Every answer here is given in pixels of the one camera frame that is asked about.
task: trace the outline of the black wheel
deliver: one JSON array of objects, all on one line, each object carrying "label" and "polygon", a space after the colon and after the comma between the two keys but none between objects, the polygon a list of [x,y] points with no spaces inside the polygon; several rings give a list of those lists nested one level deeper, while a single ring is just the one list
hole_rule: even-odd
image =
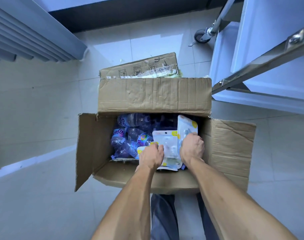
[{"label": "black wheel", "polygon": [[199,29],[197,32],[195,32],[195,34],[194,34],[195,41],[197,41],[199,43],[208,43],[210,41],[210,39],[202,40],[202,41],[200,40],[201,37],[204,35],[205,31],[206,31],[205,29]]}]

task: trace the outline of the dark pants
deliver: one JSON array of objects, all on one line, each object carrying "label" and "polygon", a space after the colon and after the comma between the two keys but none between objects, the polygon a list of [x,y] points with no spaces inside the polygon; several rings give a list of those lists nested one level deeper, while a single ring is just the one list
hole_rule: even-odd
[{"label": "dark pants", "polygon": [[[207,240],[219,236],[210,219],[200,193],[197,194],[204,234]],[[151,197],[151,240],[179,240],[178,219],[174,208],[174,195],[153,194]]]}]

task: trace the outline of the yellow circle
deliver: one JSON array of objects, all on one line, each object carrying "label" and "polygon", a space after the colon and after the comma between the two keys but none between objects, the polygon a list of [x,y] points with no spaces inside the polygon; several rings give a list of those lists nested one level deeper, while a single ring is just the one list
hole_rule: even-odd
[{"label": "yellow circle", "polygon": [[192,126],[193,126],[194,128],[197,128],[197,127],[198,127],[198,124],[197,124],[195,121],[192,121]]}]

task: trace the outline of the person's right arm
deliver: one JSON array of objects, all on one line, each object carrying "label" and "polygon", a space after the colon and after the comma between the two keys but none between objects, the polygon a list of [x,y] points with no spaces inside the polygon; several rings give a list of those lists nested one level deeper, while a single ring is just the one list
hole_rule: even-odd
[{"label": "person's right arm", "polygon": [[189,134],[183,140],[180,156],[199,184],[202,199],[220,238],[297,239],[223,173],[207,165],[201,159],[203,151],[201,137]]}]

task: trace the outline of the hand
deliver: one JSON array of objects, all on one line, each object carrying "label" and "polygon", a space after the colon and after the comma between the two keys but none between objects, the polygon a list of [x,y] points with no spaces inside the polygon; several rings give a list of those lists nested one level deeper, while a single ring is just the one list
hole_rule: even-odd
[{"label": "hand", "polygon": [[196,132],[188,134],[182,141],[180,157],[182,162],[189,167],[192,158],[202,159],[204,142]]},{"label": "hand", "polygon": [[136,170],[142,166],[148,166],[150,169],[156,170],[161,166],[163,157],[163,145],[158,146],[157,143],[153,143],[141,152],[139,156],[139,165]]}]

